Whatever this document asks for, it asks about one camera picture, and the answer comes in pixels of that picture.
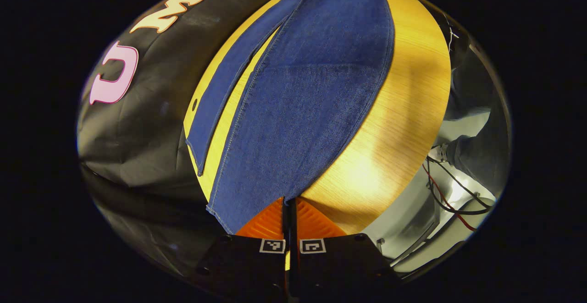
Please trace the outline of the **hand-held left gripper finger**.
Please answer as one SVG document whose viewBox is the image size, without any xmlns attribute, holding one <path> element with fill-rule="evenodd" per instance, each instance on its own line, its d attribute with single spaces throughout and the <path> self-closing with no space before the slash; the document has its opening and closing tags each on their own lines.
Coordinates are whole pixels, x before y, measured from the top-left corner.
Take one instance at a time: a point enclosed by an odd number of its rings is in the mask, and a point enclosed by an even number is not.
<svg viewBox="0 0 587 303">
<path fill-rule="evenodd" d="M 237 232 L 217 238 L 195 268 L 212 295 L 286 295 L 289 220 L 278 198 Z"/>
<path fill-rule="evenodd" d="M 293 297 L 383 297 L 400 286 L 366 234 L 345 234 L 300 199 L 289 202 L 289 250 Z"/>
</svg>

